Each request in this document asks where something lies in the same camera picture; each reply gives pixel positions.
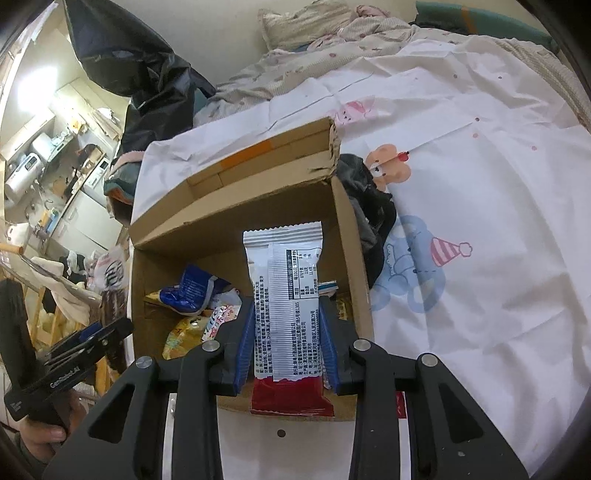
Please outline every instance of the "finger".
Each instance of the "finger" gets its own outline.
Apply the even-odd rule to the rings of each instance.
[[[34,443],[63,442],[66,432],[63,428],[25,418],[20,424],[21,437]]]
[[[74,431],[78,428],[78,425],[82,422],[84,417],[86,417],[86,409],[78,399],[78,396],[75,398],[70,397],[70,434],[74,433]]]
[[[49,462],[54,455],[50,443],[62,442],[66,432],[55,425],[47,425],[25,418],[19,424],[21,440],[30,454],[37,460]]]

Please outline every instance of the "white snack wrapper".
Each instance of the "white snack wrapper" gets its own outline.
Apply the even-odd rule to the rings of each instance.
[[[222,323],[235,320],[238,317],[238,312],[240,312],[240,305],[220,305],[216,307],[205,327],[205,331],[201,337],[202,342],[213,340]]]
[[[243,242],[254,289],[255,376],[274,381],[320,376],[321,223],[244,232]]]

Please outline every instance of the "yellow snack wrapper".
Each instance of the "yellow snack wrapper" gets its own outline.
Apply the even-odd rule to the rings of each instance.
[[[336,309],[341,320],[353,319],[353,306],[351,305],[351,297],[349,297],[347,294],[337,294]]]
[[[208,321],[209,316],[197,315],[184,318],[178,322],[166,339],[162,351],[164,359],[171,360],[185,356],[191,348],[200,345]]]

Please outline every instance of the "red wrapper end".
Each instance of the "red wrapper end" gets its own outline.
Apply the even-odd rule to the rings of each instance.
[[[251,413],[334,417],[335,408],[323,393],[322,377],[278,382],[274,382],[273,377],[256,378],[252,390]]]

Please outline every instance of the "orange tape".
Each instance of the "orange tape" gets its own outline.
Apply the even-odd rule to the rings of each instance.
[[[230,155],[228,158],[224,158],[220,162],[220,166],[222,167],[222,171],[227,170],[242,162],[245,162],[246,160],[251,160],[255,157],[258,157],[259,155],[263,155],[263,153],[270,152],[271,150],[273,150],[271,140],[263,140],[262,142],[245,148],[240,152],[234,153],[234,155]]]

